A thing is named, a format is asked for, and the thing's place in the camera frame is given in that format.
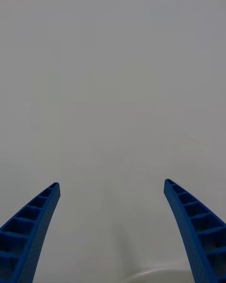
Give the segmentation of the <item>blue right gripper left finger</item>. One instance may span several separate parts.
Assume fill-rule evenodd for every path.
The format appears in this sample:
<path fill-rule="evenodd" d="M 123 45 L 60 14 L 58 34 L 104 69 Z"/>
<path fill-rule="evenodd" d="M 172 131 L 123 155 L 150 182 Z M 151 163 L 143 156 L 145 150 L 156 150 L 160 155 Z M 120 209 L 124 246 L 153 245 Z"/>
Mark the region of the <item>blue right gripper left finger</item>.
<path fill-rule="evenodd" d="M 42 246 L 60 195 L 60 185 L 55 182 L 1 227 L 2 283 L 33 282 Z"/>

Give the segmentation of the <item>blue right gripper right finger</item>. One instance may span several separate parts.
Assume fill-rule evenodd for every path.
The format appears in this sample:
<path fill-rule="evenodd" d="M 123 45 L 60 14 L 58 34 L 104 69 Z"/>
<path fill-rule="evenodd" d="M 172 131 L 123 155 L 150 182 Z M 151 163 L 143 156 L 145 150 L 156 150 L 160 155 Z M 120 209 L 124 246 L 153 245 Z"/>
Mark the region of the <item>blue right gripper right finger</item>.
<path fill-rule="evenodd" d="M 196 283 L 226 281 L 226 224 L 171 179 L 164 195 L 177 222 Z"/>

